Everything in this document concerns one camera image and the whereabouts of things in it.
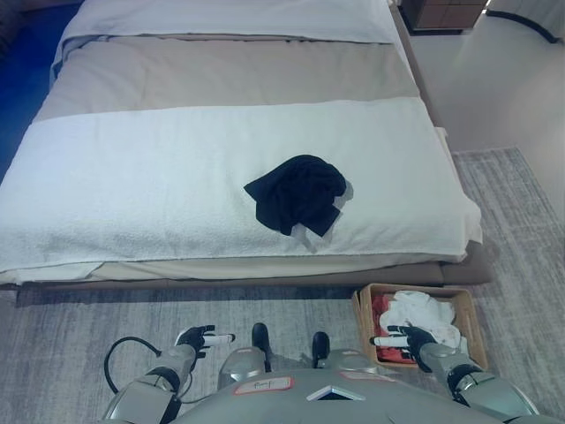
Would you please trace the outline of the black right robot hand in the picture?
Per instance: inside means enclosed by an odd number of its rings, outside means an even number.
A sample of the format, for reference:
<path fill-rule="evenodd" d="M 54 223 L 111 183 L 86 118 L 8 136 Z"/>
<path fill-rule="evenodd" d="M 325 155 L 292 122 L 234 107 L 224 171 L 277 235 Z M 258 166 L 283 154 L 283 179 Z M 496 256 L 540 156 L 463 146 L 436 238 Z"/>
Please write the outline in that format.
<path fill-rule="evenodd" d="M 386 337 L 370 337 L 369 344 L 377 348 L 405 350 L 415 361 L 421 359 L 420 350 L 424 345 L 436 344 L 432 334 L 419 327 L 391 325 L 387 331 Z"/>

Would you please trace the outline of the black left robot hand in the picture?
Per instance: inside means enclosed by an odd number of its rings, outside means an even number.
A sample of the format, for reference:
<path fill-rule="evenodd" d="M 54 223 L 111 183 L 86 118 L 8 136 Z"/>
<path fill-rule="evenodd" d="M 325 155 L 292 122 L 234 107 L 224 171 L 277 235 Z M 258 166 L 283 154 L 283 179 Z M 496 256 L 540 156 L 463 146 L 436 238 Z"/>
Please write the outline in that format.
<path fill-rule="evenodd" d="M 215 333 L 215 325 L 190 327 L 181 331 L 176 339 L 175 345 L 189 345 L 196 353 L 197 359 L 204 359 L 207 350 L 217 345 L 228 345 L 235 341 L 233 333 Z"/>

